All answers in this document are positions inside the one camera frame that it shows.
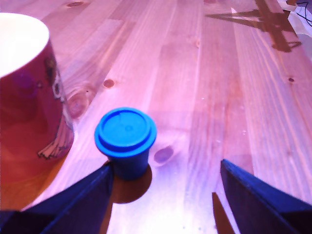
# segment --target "wood knot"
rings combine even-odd
[[[75,7],[75,6],[80,6],[80,5],[83,5],[82,1],[74,1],[74,2],[67,4],[68,7]]]
[[[76,93],[68,99],[70,116],[73,119],[79,118],[88,108],[89,100],[85,93]]]
[[[68,108],[72,119],[77,119],[88,109],[97,93],[96,88],[90,84],[77,87],[68,95]]]
[[[157,163],[163,164],[167,162],[174,154],[174,150],[171,148],[171,146],[167,146],[166,148],[163,148],[161,150],[158,150],[154,155],[154,160]]]
[[[112,79],[106,79],[103,82],[103,85],[104,85],[105,88],[110,89],[110,88],[112,88],[115,85],[115,83],[114,83],[114,81]]]

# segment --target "wooden plank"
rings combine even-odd
[[[270,10],[281,11],[272,3]],[[262,34],[257,28],[238,23],[234,28],[255,175],[311,201],[311,123],[307,122],[311,118],[311,95],[306,88],[311,85],[311,62],[302,48],[293,48],[290,53],[274,49],[270,31]],[[283,34],[286,41],[296,38],[291,32]]]
[[[67,2],[66,0],[5,0],[1,5],[1,11],[20,13],[35,17],[39,20],[55,11],[59,6]]]
[[[159,55],[174,6],[173,1],[157,0],[149,4],[148,10],[141,16],[144,20],[142,19],[140,24],[134,27],[107,75],[107,78],[112,79],[115,85],[111,89],[104,86],[99,87],[90,106],[79,119],[75,132],[75,144],[79,147],[71,149],[57,178],[32,205],[57,191],[62,191],[99,168],[107,160],[106,156],[96,148],[93,137],[97,123],[107,111],[120,106],[136,106],[139,109],[142,109],[140,106],[148,106],[149,98],[146,98],[148,86],[152,88],[154,83],[151,83],[151,79],[146,79],[146,77],[150,77],[152,74],[151,68]],[[158,21],[159,11],[164,12],[164,21]],[[144,64],[145,67],[138,69],[140,64]],[[130,74],[131,77],[124,79],[126,75]],[[137,95],[129,98],[129,94],[133,90],[136,90]]]
[[[111,15],[120,2],[121,0],[107,0],[104,7],[102,0],[92,1],[85,10],[54,36],[52,44],[61,72],[64,67],[70,64],[75,53],[103,24],[103,21]]]

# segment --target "table surface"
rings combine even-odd
[[[2,208],[33,206],[99,168],[95,127],[121,106],[156,122],[152,181],[133,202],[111,201],[101,233],[109,221],[109,234],[216,234],[215,191],[239,233],[223,158],[312,203],[312,65],[276,0],[5,0],[1,11],[49,27],[75,122],[66,159],[32,186],[1,188]],[[113,195],[127,186],[140,190],[119,181]]]

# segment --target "black cable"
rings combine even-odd
[[[305,16],[303,16],[303,15],[301,15],[299,13],[297,13],[297,15],[301,16],[302,18],[304,18],[306,20],[306,22],[308,23],[308,25],[310,25],[312,27],[312,24],[309,23],[309,22],[312,22],[312,20],[307,19],[307,6],[308,6],[309,3],[307,1],[297,3],[297,5],[300,5],[300,4],[306,4],[306,6],[304,8]]]

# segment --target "mug rim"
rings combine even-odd
[[[2,35],[4,35],[2,30],[5,29],[6,32],[11,31],[13,36],[0,38],[0,63],[4,64],[6,62],[6,65],[0,67],[0,79],[33,61],[44,50],[50,40],[48,27],[41,20],[24,14],[0,12],[0,33]],[[15,51],[12,53],[9,53],[10,48],[5,48],[13,46],[12,50],[15,49]]]

